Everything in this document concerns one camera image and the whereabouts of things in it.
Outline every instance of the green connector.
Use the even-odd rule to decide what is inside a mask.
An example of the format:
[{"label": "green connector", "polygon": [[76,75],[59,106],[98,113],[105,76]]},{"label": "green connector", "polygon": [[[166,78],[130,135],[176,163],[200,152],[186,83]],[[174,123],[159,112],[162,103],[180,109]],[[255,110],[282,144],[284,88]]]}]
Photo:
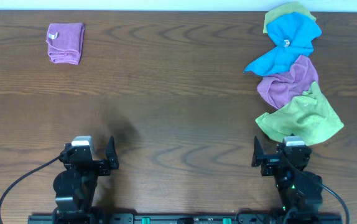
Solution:
[{"label": "green connector", "polygon": [[231,224],[231,219],[230,218],[224,218],[223,219],[223,224]]},{"label": "green connector", "polygon": [[141,224],[150,224],[151,223],[151,219],[150,218],[142,218],[141,219]]}]

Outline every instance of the wood grain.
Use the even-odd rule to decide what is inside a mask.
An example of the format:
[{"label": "wood grain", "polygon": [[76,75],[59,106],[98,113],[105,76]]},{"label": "wood grain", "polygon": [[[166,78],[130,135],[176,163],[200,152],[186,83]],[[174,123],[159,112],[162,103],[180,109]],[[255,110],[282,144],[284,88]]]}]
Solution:
[{"label": "wood grain", "polygon": [[[357,14],[313,13],[310,56],[345,127],[313,147],[307,170],[346,201],[357,223]],[[78,66],[49,62],[52,22],[84,22]],[[254,119],[274,110],[243,68],[274,44],[261,12],[0,11],[0,196],[63,144],[116,138],[120,170],[100,178],[95,205],[139,213],[236,212],[280,206],[273,178],[251,168]],[[56,162],[6,197],[5,223],[55,207]],[[341,212],[324,193],[322,211]]]}]

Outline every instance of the pile of towels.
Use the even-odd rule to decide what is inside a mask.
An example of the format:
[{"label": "pile of towels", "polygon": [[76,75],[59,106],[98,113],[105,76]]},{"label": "pile of towels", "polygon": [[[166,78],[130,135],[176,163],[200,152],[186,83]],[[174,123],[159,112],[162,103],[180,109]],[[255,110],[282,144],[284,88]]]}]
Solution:
[{"label": "pile of towels", "polygon": [[324,142],[344,125],[318,85],[318,74],[308,56],[311,41],[322,32],[316,18],[299,2],[266,13],[263,33],[277,45],[250,63],[244,72],[263,76],[257,91],[277,111],[256,119],[272,140],[291,134],[311,146]]}]

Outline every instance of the white wall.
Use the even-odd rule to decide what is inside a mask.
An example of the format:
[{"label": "white wall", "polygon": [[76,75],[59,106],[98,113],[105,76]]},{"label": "white wall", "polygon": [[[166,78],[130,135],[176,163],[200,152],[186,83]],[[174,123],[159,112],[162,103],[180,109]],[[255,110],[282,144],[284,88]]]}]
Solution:
[{"label": "white wall", "polygon": [[[291,0],[0,0],[0,9],[269,11]],[[357,0],[299,0],[310,11],[357,12]]]}]

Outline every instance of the blue cloth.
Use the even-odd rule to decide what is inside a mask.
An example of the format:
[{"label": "blue cloth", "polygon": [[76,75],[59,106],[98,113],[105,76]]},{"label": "blue cloth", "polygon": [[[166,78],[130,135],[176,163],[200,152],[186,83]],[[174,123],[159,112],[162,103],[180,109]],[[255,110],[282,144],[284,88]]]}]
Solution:
[{"label": "blue cloth", "polygon": [[309,56],[314,51],[311,40],[322,33],[312,19],[298,12],[278,17],[267,24],[267,31],[277,47],[250,63],[244,72],[261,76],[288,72],[300,55]]}]

